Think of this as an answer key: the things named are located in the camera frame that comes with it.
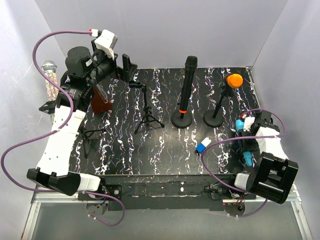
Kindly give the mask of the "black tripod mic stand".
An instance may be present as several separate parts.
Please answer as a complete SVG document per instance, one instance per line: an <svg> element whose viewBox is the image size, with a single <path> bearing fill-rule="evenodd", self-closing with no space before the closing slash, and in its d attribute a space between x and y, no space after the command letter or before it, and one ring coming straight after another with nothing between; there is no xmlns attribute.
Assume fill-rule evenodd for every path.
<svg viewBox="0 0 320 240"><path fill-rule="evenodd" d="M142 120L140 121L140 123L138 124L137 128L134 130L134 134L137 134L139 128L141 127L142 124L147 124L149 125L150 123L153 122L157 122L158 124L160 124L160 126L162 128L165 127L165 125L160 122L158 119L156 119L155 117L152 116L152 110L151 107L148 105L148 101L147 101L147 85L145 83L141 83L139 81L134 81L134 80L130 80L128 82L128 86L132 89L141 89L142 93L143 93L143 117Z"/></svg>

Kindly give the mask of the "cyan toy microphone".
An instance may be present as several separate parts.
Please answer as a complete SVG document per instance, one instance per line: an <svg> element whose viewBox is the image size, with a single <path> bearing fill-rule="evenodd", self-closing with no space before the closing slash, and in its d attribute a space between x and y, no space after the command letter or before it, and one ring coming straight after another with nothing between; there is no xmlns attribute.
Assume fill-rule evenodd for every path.
<svg viewBox="0 0 320 240"><path fill-rule="evenodd" d="M245 125L245 123L240 119L237 119L235 121L236 131L237 131L239 136L240 136L240 132L244 130L244 125ZM246 165L249 166L249 167L252 167L253 166L253 161L252 161L252 153L251 153L251 151L250 150L244 150L244 149L242 149L241 151L242 151L243 158L245 160Z"/></svg>

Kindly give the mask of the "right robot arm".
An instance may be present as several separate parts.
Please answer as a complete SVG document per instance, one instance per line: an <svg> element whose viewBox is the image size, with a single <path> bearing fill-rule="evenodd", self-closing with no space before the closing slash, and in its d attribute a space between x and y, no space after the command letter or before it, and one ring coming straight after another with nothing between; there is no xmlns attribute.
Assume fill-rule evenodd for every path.
<svg viewBox="0 0 320 240"><path fill-rule="evenodd" d="M239 150L250 173L238 173L226 186L227 195L237 199L249 192L278 204L283 204L290 193L299 166L285 154L280 128L274 124L272 114L259 110L248 116L242 114L235 122L241 138Z"/></svg>

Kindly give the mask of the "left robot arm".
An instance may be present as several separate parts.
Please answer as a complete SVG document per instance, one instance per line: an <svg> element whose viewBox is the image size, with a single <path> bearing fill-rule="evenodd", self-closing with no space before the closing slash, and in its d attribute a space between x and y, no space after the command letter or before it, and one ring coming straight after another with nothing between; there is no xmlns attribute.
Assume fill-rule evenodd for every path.
<svg viewBox="0 0 320 240"><path fill-rule="evenodd" d="M93 53L84 46L68 51L67 71L61 79L62 90L54 103L52 130L55 134L48 138L36 167L27 171L29 180L68 196L84 191L89 191L95 200L106 196L101 177L69 171L69 160L80 125L95 95L94 88L108 76L128 82L138 67L131 63L127 54L122 55L122 67L117 66L116 59L97 48Z"/></svg>

